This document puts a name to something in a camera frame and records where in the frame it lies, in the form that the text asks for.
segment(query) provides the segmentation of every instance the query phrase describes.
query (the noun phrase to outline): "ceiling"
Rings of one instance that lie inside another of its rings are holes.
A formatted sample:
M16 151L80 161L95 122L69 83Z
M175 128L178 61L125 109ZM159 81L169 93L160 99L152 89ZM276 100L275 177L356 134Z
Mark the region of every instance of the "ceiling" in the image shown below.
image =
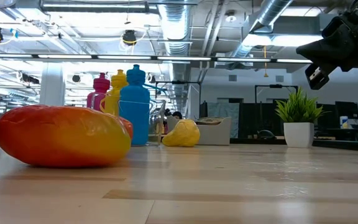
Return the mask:
M98 1L97 4L106 4L107 1ZM4 40L0 43L1 53L21 53L21 54L109 54L109 55L165 55L166 48L160 15L151 13L155 8L150 4L150 13L139 13L125 8L128 1L121 1L122 10L111 12L108 8L101 10L87 8L54 8L53 10L43 11L39 8L37 1L17 0L16 6L0 9L0 28ZM190 19L190 55L200 56L201 49L207 32L208 21L211 17L211 10L216 1L202 0L197 5L191 7ZM254 1L229 1L226 12L232 11L235 21L227 21L223 17L217 41L212 48L212 55L216 53L229 54L242 42L242 27L247 15L257 12L260 9L260 0ZM317 17L324 11L336 14L338 10L343 10L348 4L345 1L320 1L320 0L297 0L292 2L282 14L282 17L292 16L292 18ZM220 13L216 14L215 23ZM121 35L125 30L135 30L138 42L135 46L125 47L120 45ZM250 54L253 57L268 58L299 58L295 53L296 47L286 47L268 45L266 48L254 47ZM287 72L295 71L302 65L294 64L269 64L268 68L286 69ZM66 104L84 105L85 97L92 91L93 78L99 72L109 72L115 74L117 69L127 70L132 68L131 63L102 63L102 62L64 62L63 67L67 77L67 86L72 87L66 91ZM154 75L156 80L171 81L169 74L169 64L167 63L144 63L141 69ZM198 68L192 64L192 70ZM0 59L0 86L27 86L20 80L21 74L30 75L42 81L43 62L41 61L18 61ZM247 69L253 68L255 71L264 68L264 64L254 64ZM221 79L216 78L217 72L212 72L214 78L206 82L219 84ZM72 81L73 75L80 75L81 82ZM33 88L14 89L0 88L0 97L9 99L14 98L15 103L8 105L17 106L20 103L32 104L39 101L39 85L31 84ZM175 109L175 100L168 100L167 105Z

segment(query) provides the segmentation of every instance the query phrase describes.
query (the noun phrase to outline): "wall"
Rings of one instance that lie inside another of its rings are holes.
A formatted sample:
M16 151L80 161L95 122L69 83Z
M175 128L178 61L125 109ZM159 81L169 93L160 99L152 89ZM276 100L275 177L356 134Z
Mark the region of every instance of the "wall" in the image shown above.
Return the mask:
M198 76L198 70L192 71L193 76ZM283 75L284 82L281 85L291 85L291 74L284 69L268 69L268 77L264 77L265 70L233 70L211 69L205 76L201 89L201 102L215 103L218 98L243 98L244 103L255 101L255 85L277 84L276 75ZM236 82L229 82L228 75L237 75ZM288 98L289 91L286 88L270 89L261 88L257 101L266 102L269 98Z
M349 72L336 69L329 75L330 81L320 90L310 89L305 77L305 69L306 67L303 67L292 74L292 83L302 86L309 96L317 96L318 103L335 104L335 101L358 103L358 69Z

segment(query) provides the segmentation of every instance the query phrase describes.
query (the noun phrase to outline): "table surface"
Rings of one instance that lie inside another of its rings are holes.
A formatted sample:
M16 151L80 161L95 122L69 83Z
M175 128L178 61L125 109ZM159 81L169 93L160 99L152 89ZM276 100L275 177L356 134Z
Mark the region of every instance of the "table surface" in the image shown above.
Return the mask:
M42 169L0 150L6 223L358 223L358 151L134 147L115 167Z

